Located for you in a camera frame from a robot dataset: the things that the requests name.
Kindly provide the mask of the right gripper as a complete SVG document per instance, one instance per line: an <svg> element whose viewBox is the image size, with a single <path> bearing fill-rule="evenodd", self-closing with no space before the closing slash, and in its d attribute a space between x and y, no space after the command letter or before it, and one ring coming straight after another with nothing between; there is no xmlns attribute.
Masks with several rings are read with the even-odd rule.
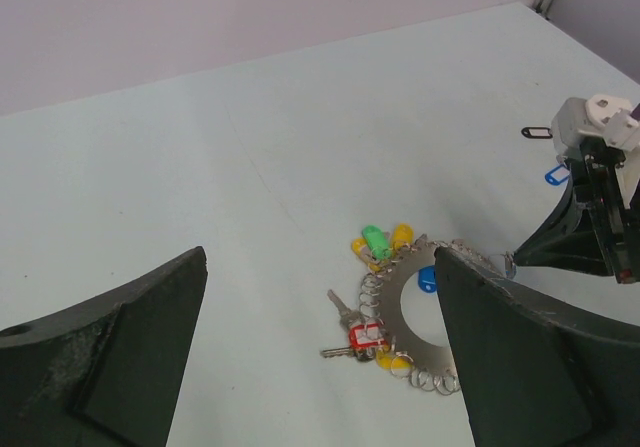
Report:
<svg viewBox="0 0 640 447"><path fill-rule="evenodd" d="M637 283L639 208L623 196L631 155L596 137L583 140L579 152L586 186L569 178L557 206L515 250L513 261Z"/></svg>

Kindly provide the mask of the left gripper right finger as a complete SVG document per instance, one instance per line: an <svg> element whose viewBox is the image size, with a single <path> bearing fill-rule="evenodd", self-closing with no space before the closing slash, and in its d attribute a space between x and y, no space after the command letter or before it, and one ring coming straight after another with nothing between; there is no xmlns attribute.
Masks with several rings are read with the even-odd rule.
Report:
<svg viewBox="0 0 640 447"><path fill-rule="evenodd" d="M636 446L639 329L435 254L438 297L478 446Z"/></svg>

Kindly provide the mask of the blue tag key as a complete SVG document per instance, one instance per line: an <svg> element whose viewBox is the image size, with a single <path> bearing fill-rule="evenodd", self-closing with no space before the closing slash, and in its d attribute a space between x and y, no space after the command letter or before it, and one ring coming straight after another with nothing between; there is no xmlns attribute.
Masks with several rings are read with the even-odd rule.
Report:
<svg viewBox="0 0 640 447"><path fill-rule="evenodd" d="M556 165L544 174L544 180L553 187L559 187L565 184L570 178L571 172L567 164L567 159L558 156Z"/></svg>
<svg viewBox="0 0 640 447"><path fill-rule="evenodd" d="M430 265L421 268L417 274L417 285L419 289L428 294L437 292L435 266Z"/></svg>

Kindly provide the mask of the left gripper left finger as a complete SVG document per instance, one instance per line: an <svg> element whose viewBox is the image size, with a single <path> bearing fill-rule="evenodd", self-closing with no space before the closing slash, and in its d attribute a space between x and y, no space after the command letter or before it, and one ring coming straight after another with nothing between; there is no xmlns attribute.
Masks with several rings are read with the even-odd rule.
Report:
<svg viewBox="0 0 640 447"><path fill-rule="evenodd" d="M195 247L2 330L2 445L166 445L207 276Z"/></svg>

